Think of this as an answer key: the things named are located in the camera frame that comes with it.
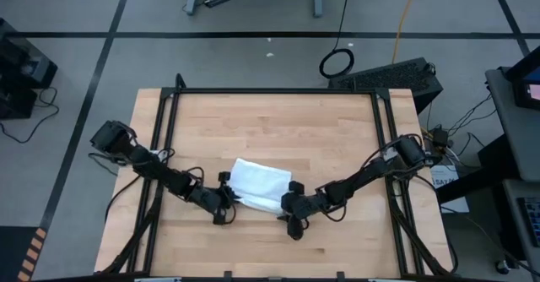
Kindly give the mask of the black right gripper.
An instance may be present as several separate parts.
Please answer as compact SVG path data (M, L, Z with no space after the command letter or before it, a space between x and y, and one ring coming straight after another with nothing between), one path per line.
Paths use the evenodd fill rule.
M309 227L307 217L321 212L323 208L323 195L316 193L310 196L300 195L305 193L305 185L291 181L289 183L289 193L281 197L281 208L283 214L281 220L287 220L287 234L295 241L299 241L304 230Z

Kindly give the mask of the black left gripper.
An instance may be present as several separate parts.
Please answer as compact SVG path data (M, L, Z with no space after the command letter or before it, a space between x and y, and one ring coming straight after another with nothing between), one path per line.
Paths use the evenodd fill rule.
M226 225L227 213L218 212L219 209L228 209L236 199L232 188L228 185L229 171L219 173L219 187L198 187L196 189L196 205L213 214L214 225Z

